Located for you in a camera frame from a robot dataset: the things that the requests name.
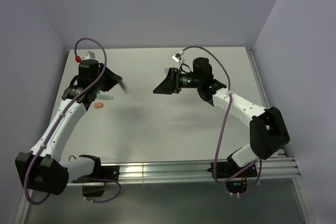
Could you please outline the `clear orange pen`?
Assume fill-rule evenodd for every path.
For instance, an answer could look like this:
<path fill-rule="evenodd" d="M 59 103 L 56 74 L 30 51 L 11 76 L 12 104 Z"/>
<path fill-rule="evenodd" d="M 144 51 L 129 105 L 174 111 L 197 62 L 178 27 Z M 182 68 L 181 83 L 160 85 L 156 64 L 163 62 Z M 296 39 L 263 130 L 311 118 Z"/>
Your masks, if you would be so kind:
<path fill-rule="evenodd" d="M 122 89 L 122 91 L 125 93 L 125 94 L 128 94 L 129 93 L 129 88 L 127 87 L 127 85 L 124 83 L 124 81 L 119 81 L 118 82 L 118 85 L 120 86 L 120 88 Z"/>

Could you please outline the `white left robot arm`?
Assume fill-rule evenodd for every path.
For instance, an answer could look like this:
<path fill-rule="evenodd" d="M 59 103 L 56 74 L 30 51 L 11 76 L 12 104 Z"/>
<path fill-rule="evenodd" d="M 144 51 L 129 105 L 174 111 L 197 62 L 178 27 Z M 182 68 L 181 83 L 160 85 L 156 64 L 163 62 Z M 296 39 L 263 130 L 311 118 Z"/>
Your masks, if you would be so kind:
<path fill-rule="evenodd" d="M 91 182 L 102 176 L 101 159 L 82 154 L 68 164 L 61 164 L 64 148 L 77 123 L 97 98 L 98 92 L 110 91 L 122 82 L 97 60 L 83 60 L 78 74 L 64 90 L 58 112 L 47 130 L 28 153 L 20 152 L 15 165 L 24 190 L 59 195 L 69 182 L 85 177 Z"/>

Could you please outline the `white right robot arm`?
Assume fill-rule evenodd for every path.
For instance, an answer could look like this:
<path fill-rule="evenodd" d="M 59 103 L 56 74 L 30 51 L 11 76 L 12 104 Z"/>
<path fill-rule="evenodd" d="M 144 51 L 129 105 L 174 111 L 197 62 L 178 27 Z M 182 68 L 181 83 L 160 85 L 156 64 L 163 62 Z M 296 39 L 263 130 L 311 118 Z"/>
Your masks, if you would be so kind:
<path fill-rule="evenodd" d="M 191 72 L 169 68 L 165 79 L 153 90 L 154 94 L 178 94 L 182 89 L 196 89 L 199 97 L 225 110 L 225 118 L 233 115 L 249 129 L 249 143 L 230 154 L 226 162 L 212 165 L 213 178 L 240 176 L 254 162 L 267 160 L 289 143 L 290 137 L 281 112 L 276 107 L 253 104 L 231 92 L 227 85 L 216 80 L 207 58 L 193 60 Z"/>

